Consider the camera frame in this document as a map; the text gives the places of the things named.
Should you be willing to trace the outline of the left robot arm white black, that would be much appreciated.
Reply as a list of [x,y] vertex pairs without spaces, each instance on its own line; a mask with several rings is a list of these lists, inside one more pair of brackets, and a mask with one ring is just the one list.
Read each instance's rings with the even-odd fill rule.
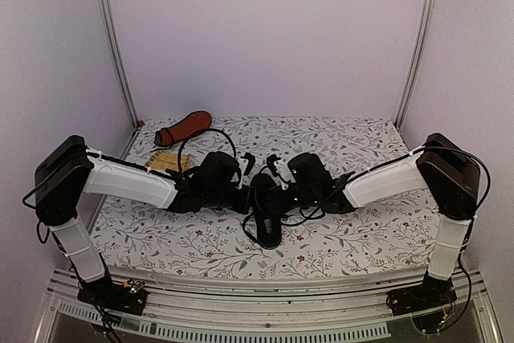
[[159,172],[86,146],[81,136],[67,138],[35,171],[35,185],[22,198],[38,220],[53,234],[71,261],[89,294],[103,306],[119,300],[119,288],[93,245],[77,213],[85,194],[98,194],[143,202],[175,214],[203,208],[249,209],[249,188],[243,177],[255,159],[249,153],[210,152],[201,165],[190,170]]

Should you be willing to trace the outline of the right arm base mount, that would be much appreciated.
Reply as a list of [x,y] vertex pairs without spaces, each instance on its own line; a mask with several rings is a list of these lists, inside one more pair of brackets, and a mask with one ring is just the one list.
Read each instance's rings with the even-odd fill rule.
[[399,316],[442,307],[456,300],[452,279],[438,280],[424,276],[420,284],[388,292],[385,303],[394,316]]

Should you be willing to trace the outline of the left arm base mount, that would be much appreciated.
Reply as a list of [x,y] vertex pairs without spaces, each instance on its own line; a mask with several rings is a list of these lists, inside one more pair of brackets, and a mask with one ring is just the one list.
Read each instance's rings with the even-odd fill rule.
[[141,316],[146,306],[148,292],[133,280],[114,283],[109,277],[80,285],[79,301],[98,308]]

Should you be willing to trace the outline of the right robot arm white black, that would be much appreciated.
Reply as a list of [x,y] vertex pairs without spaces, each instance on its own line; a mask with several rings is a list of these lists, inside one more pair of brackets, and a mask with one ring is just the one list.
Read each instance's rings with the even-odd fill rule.
[[446,295],[444,281],[451,278],[476,211],[490,190],[480,183],[491,181],[487,166],[476,155],[440,133],[431,134],[423,145],[400,157],[338,179],[331,177],[314,153],[302,153],[289,161],[270,157],[267,164],[280,180],[281,212],[310,207],[307,219],[316,213],[352,213],[382,199],[429,190],[440,220],[427,268],[430,278],[415,291],[415,300],[424,308],[433,307]]

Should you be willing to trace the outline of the black shoe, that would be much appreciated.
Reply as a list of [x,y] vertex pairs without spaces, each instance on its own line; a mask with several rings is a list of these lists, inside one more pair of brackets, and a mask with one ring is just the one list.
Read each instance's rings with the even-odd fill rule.
[[268,174],[259,173],[251,179],[253,191],[253,215],[256,225],[257,243],[264,249],[276,249],[282,239],[280,219],[273,212],[268,199],[271,188],[276,183]]

